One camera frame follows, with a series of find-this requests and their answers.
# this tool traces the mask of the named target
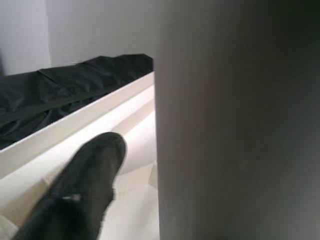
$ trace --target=gray wall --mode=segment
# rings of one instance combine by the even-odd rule
[[[0,0],[0,53],[6,75],[51,66],[45,0]]]
[[[172,7],[155,62],[162,240],[319,239],[319,22],[289,8]]]
[[[52,65],[101,55],[155,57],[165,6],[156,0],[47,0]]]

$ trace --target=black fabric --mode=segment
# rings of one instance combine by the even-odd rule
[[[126,143],[114,132],[84,144],[13,240],[96,240],[125,154]]]
[[[152,58],[136,54],[0,78],[0,149],[152,71]]]

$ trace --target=white wall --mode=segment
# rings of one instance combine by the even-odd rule
[[[156,0],[47,0],[53,66],[96,56],[156,56],[162,3]]]
[[[0,57],[5,75],[51,66],[45,0],[0,0]]]

